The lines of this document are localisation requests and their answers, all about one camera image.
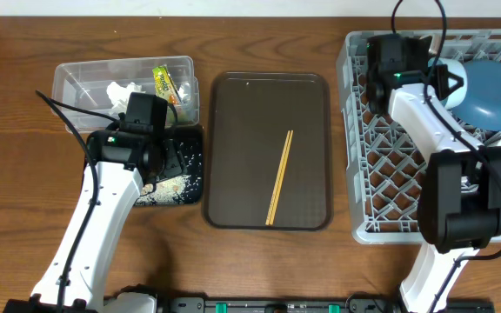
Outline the light blue bowl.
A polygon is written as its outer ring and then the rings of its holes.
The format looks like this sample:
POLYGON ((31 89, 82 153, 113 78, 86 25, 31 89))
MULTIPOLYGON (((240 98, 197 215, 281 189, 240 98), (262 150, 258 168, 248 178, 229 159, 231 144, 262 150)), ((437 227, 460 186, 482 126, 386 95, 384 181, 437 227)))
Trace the light blue bowl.
POLYGON ((468 87, 468 80, 467 80, 467 71, 465 67, 457 60, 452 60, 452 59, 447 59, 447 58, 439 58, 438 61, 436 62, 437 64, 446 64, 448 66, 448 70, 463 70, 464 71, 464 87, 453 94, 449 94, 447 98, 444 100, 439 100, 440 103, 447 109, 451 110, 452 108, 455 108, 459 106, 465 99, 466 93, 467 93, 467 87, 468 87))

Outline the white rice food waste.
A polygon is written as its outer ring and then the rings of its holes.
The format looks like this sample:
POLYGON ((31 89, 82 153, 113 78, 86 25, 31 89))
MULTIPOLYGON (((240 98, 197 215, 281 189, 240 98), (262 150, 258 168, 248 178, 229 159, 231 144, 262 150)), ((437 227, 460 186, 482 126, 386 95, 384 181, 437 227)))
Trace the white rice food waste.
POLYGON ((155 185, 143 187, 136 206, 186 205, 197 203, 203 193, 203 147, 197 140, 179 140, 188 172, 155 185))

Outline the dark blue plate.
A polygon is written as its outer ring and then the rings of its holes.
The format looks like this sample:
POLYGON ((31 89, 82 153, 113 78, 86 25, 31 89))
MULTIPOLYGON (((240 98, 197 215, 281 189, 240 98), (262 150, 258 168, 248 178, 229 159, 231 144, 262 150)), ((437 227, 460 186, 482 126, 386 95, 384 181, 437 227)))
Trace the dark blue plate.
POLYGON ((467 89, 452 114, 474 127, 501 131, 501 63, 476 60, 464 63, 467 89))

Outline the green yellow snack wrapper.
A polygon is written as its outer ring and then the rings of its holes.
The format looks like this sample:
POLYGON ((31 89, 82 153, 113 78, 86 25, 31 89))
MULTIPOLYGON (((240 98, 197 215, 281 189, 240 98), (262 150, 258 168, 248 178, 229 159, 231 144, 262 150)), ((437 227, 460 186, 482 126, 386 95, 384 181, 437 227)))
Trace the green yellow snack wrapper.
POLYGON ((189 102, 190 94, 187 87, 176 86, 166 65, 157 66, 152 70, 152 73, 156 85, 156 95, 174 105, 178 122, 188 123, 190 116, 186 105, 189 102))

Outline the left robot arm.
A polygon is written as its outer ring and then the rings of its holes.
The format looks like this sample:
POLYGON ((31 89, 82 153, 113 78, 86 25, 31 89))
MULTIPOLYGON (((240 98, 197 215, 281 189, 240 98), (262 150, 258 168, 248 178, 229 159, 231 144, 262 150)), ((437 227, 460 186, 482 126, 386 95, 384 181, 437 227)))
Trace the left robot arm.
POLYGON ((7 312, 156 312, 158 296, 143 285, 104 296, 111 259, 127 216, 143 187, 186 171, 179 142, 148 134, 97 130, 77 207, 51 265, 27 300, 10 299, 7 312))

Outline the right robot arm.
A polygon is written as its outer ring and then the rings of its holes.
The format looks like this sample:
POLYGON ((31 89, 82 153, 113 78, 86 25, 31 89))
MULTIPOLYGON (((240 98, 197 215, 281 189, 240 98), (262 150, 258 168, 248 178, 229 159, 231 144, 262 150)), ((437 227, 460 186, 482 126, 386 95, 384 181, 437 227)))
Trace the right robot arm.
POLYGON ((461 63, 370 61, 371 110, 408 133, 427 163, 417 208, 424 239, 401 302, 409 312, 438 312, 469 261, 501 257, 501 148, 486 147, 447 112, 467 89, 461 63))

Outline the black food waste tray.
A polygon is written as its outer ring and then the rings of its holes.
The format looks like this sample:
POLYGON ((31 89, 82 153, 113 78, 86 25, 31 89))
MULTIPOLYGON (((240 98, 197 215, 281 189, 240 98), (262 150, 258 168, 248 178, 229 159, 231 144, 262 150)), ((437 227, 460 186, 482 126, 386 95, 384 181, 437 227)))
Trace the black food waste tray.
POLYGON ((187 205, 204 189, 203 134, 198 127, 169 127, 158 135, 113 122, 87 137, 97 163, 117 163, 140 175, 136 206, 187 205))

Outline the grey dishwasher rack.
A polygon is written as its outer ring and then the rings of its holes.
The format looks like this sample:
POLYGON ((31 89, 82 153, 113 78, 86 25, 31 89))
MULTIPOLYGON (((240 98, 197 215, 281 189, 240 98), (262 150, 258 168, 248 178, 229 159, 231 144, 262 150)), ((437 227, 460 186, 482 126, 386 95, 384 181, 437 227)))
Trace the grey dishwasher rack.
MULTIPOLYGON (((417 206, 426 164, 400 125, 369 111, 366 41, 373 34, 349 33, 337 58, 351 233, 361 244, 421 243, 417 206)), ((449 30, 442 56, 501 63, 501 29, 449 30)))

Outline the clear plastic waste bin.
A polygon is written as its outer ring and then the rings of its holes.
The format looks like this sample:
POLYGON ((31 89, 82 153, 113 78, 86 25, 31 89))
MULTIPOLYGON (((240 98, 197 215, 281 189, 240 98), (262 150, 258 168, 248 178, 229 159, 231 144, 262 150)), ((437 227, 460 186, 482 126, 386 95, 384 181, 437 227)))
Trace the clear plastic waste bin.
POLYGON ((63 114, 80 133, 90 133, 108 126, 119 114, 109 115, 112 107, 106 89, 112 82, 122 87, 141 85, 145 94, 156 96, 152 70, 166 65, 177 87, 186 86, 190 121, 180 123, 177 112, 167 110, 166 124, 195 125, 199 122, 199 89, 193 60, 188 56, 142 57, 63 63, 57 66, 51 98, 64 103, 63 114))

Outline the brown serving tray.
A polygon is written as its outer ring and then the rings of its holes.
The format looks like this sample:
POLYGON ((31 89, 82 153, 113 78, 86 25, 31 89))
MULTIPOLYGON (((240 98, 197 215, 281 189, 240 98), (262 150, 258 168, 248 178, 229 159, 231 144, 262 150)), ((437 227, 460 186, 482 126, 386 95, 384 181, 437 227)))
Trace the brown serving tray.
POLYGON ((267 230, 284 142, 293 134, 272 230, 324 229, 332 218, 330 93, 313 73, 225 72, 212 85, 205 219, 267 230))

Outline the crumpled white tissue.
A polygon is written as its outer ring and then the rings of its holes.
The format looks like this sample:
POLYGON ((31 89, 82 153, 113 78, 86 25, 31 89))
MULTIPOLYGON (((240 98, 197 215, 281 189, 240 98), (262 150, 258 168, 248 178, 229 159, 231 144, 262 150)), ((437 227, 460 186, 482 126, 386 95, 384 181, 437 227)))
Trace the crumpled white tissue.
POLYGON ((112 104, 108 114, 125 113, 128 107, 130 94, 133 92, 144 93, 142 86, 133 82, 129 83, 126 87, 122 87, 116 82, 110 83, 106 89, 106 93, 112 104))

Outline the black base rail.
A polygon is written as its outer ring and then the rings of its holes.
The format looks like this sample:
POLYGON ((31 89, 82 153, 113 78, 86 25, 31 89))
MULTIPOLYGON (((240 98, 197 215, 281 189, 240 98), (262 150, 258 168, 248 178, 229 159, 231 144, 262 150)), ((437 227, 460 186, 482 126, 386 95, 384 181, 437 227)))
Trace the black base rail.
POLYGON ((112 313, 399 313, 404 306, 382 298, 349 297, 343 301, 206 300, 178 297, 158 300, 126 293, 104 305, 112 313))

